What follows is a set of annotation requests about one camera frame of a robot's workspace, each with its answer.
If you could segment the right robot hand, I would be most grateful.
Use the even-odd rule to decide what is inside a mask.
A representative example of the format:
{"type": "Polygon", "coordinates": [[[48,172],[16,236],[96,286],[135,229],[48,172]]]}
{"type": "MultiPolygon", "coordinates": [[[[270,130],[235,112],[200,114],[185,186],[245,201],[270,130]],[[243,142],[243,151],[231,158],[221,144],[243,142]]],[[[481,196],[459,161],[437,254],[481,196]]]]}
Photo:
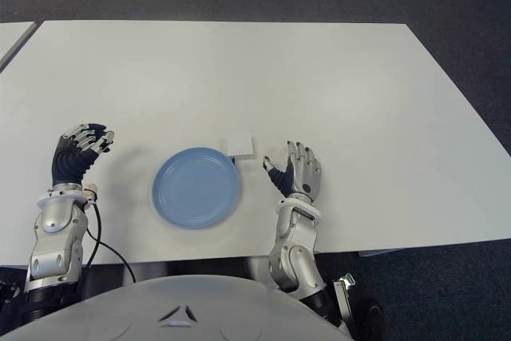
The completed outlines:
{"type": "Polygon", "coordinates": [[[301,142],[287,142],[287,166],[280,170],[268,156],[263,169],[284,197],[302,196],[313,203],[320,190],[322,169],[313,150],[301,142]]]}

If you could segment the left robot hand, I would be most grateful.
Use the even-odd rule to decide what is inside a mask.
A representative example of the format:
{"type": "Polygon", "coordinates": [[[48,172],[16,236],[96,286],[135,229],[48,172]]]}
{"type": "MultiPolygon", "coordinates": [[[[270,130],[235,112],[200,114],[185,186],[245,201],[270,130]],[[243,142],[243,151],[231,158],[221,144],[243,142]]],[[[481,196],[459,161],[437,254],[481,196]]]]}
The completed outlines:
{"type": "Polygon", "coordinates": [[[57,142],[51,167],[52,185],[81,184],[96,159],[109,151],[115,133],[104,125],[78,124],[57,142]]]}

